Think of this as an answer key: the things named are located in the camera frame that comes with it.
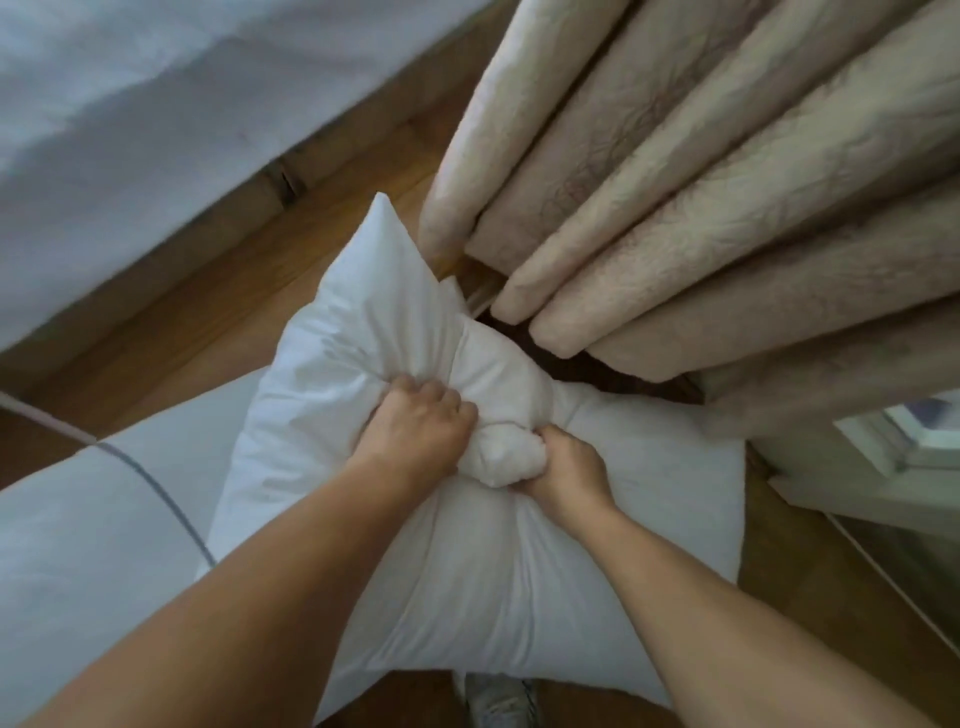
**curtain fold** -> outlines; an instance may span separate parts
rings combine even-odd
[[[481,215],[467,253],[510,275],[771,4],[643,3]]]
[[[518,324],[535,314],[617,235],[787,110],[826,72],[876,40],[892,19],[920,4],[921,0],[780,2],[555,233],[537,231],[537,239],[545,242],[514,271],[493,304],[493,315]],[[560,147],[558,156],[563,153]],[[512,239],[504,238],[500,247],[511,244]],[[492,247],[480,240],[472,249],[479,251],[483,245]],[[522,245],[523,250],[532,247],[529,242]]]
[[[733,266],[589,352],[620,372],[666,381],[958,291],[960,176],[865,222]]]
[[[721,437],[756,437],[952,389],[958,331],[960,298],[952,297],[729,364],[704,377],[705,427]]]
[[[751,436],[960,386],[958,231],[960,0],[520,0],[420,245]]]
[[[569,357],[960,126],[960,2],[922,8],[627,232],[530,326]]]
[[[510,175],[629,0],[524,0],[474,91],[420,214],[427,260],[463,249],[477,214]]]

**hardwood floorboard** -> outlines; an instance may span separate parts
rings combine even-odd
[[[395,130],[37,387],[29,399],[102,436],[268,364],[285,322],[313,297],[374,192],[389,194],[408,228],[416,228],[469,91],[465,86]],[[458,272],[475,285],[485,275],[478,270],[466,263]],[[521,331],[511,335],[524,343]],[[588,357],[561,362],[528,351],[557,378],[610,391],[691,397],[683,386],[651,390]],[[34,425],[0,418],[0,487],[73,450]],[[960,660],[822,515],[784,503],[756,468],[747,483],[740,585],[942,725],[960,726]],[[551,728],[679,725],[668,711],[619,692],[543,683],[540,700]],[[389,675],[327,724],[439,727],[464,720],[449,675],[402,672]]]

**shoe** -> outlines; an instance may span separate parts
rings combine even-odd
[[[538,728],[540,710],[532,680],[507,675],[453,673],[473,728]]]

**white bedsheet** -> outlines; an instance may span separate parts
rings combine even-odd
[[[0,350],[489,0],[0,0]]]

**white bed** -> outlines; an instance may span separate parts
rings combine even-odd
[[[0,0],[0,351],[489,0]]]

